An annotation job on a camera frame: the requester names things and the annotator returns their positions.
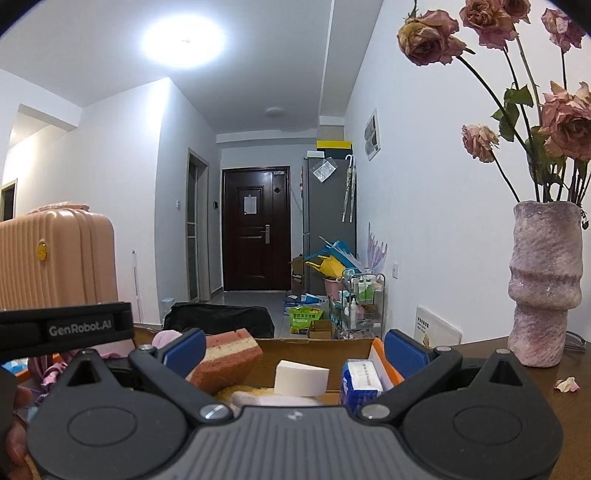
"white ceiling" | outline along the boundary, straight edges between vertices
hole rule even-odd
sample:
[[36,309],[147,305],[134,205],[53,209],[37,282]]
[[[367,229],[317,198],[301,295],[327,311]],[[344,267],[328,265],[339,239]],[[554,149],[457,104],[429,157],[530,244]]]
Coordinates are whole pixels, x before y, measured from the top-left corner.
[[[346,29],[348,45],[356,47],[329,49],[324,95],[329,98],[327,110],[337,113],[328,115],[346,110],[382,3],[363,0],[369,7],[361,17],[343,12],[359,1],[335,0],[333,30]],[[0,68],[82,107],[170,76],[218,134],[305,130],[318,122],[331,4],[44,0],[1,38]],[[226,48],[217,60],[182,71],[146,58],[141,48],[146,29],[180,14],[201,15],[224,31]],[[337,40],[343,41],[342,35]],[[273,106],[285,108],[285,115],[265,116],[266,108]]]
[[17,113],[14,123],[12,124],[12,132],[10,133],[10,143],[8,148],[14,147],[17,143],[22,142],[33,134],[36,134],[42,128],[45,128],[48,123],[43,120],[38,120],[21,112]]

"hallway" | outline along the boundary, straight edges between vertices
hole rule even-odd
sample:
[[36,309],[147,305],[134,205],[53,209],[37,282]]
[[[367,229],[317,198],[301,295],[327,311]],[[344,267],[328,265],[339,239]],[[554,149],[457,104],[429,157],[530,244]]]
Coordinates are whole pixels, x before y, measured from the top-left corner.
[[306,338],[305,335],[290,333],[290,318],[283,315],[283,299],[286,295],[289,295],[289,292],[226,291],[216,295],[209,303],[236,307],[265,307],[275,325],[275,338]]

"ceiling light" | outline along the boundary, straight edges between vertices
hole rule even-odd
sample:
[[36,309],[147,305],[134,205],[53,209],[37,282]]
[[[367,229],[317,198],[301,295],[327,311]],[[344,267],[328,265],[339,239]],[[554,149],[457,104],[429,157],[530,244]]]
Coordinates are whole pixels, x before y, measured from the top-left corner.
[[191,69],[221,54],[224,35],[205,18],[183,15],[152,25],[146,32],[143,46],[146,55],[158,63]]
[[285,109],[280,107],[280,106],[272,106],[270,108],[268,108],[267,110],[265,110],[265,115],[269,116],[271,118],[276,118],[278,116],[281,116],[285,113]]

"pink bucket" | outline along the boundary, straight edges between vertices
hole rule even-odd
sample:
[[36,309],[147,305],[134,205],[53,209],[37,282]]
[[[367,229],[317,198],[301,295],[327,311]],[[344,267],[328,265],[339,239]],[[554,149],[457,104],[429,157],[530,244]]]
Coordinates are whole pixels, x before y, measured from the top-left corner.
[[339,301],[340,281],[324,279],[324,287],[326,288],[326,295],[331,297],[334,301]]

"doorway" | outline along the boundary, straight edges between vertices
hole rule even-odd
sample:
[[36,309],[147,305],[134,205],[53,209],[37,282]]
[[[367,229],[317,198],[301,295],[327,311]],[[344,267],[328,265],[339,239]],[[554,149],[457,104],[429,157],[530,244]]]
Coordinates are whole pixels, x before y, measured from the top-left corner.
[[17,198],[17,181],[14,180],[0,189],[0,222],[12,220]]
[[289,290],[290,168],[235,168],[222,176],[224,290]]
[[209,285],[209,166],[189,152],[186,238],[187,294],[190,301],[211,299]]

